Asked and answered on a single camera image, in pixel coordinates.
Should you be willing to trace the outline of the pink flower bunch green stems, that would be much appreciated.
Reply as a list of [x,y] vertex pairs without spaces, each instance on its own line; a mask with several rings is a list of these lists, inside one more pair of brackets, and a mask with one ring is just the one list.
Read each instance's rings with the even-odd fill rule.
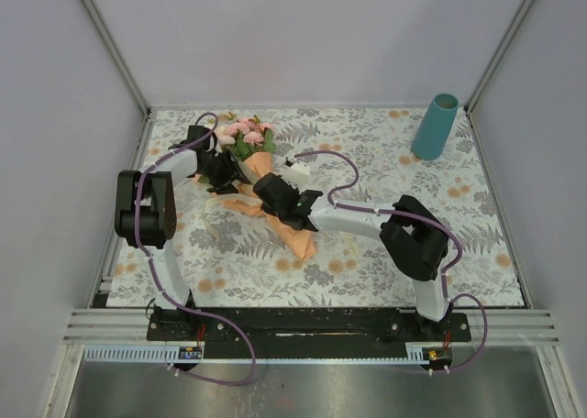
[[215,136],[218,151],[230,152],[241,161],[259,152],[272,154],[277,148],[272,124],[263,122],[257,115],[238,117],[232,112],[221,114]]

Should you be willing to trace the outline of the orange beige wrapping paper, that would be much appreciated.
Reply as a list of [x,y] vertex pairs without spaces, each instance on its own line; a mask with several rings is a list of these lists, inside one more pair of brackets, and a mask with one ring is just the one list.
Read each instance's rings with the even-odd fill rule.
[[251,217],[264,216],[268,221],[269,225],[274,230],[274,232],[279,236],[279,238],[284,242],[284,244],[294,253],[296,258],[300,261],[310,259],[317,253],[316,244],[313,239],[313,232],[308,230],[296,231],[287,226],[286,224],[282,223],[278,217],[270,215],[262,210],[260,214],[244,215],[248,215]]

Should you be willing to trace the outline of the cream printed ribbon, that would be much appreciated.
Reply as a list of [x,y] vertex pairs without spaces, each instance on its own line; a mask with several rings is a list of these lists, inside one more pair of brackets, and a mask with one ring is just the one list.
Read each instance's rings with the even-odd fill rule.
[[229,210],[247,215],[261,213],[261,199],[255,194],[252,186],[249,184],[240,184],[235,193],[215,194],[205,204],[207,206],[222,205]]

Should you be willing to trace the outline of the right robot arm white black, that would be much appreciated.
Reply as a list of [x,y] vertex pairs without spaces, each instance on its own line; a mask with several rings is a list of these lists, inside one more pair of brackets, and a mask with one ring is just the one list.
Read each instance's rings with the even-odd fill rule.
[[450,329],[449,302],[439,267],[448,254],[449,236],[417,199],[404,195],[391,209],[326,194],[299,191],[269,173],[253,185],[262,210],[294,230],[338,231],[382,242],[394,265],[413,282],[419,334],[439,340]]

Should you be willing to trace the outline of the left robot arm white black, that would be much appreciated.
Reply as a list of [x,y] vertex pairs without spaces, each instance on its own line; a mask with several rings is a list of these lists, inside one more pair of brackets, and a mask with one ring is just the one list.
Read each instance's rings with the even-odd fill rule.
[[208,191],[215,195],[236,193],[238,184],[249,183],[232,152],[222,150],[214,131],[200,125],[189,126],[187,138],[153,165],[123,170],[116,179],[116,234],[145,256],[156,305],[177,309],[166,325],[180,340],[196,335],[199,319],[181,309],[191,301],[191,290],[180,272],[172,242],[178,225],[174,187],[197,175],[208,179]]

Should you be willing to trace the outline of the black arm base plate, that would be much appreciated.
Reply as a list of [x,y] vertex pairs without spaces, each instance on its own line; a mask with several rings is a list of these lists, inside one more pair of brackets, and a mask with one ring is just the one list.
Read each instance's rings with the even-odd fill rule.
[[149,341],[212,341],[254,336],[343,334],[401,342],[467,343],[469,321],[450,312],[438,322],[398,308],[206,308],[206,316],[159,307],[150,313]]

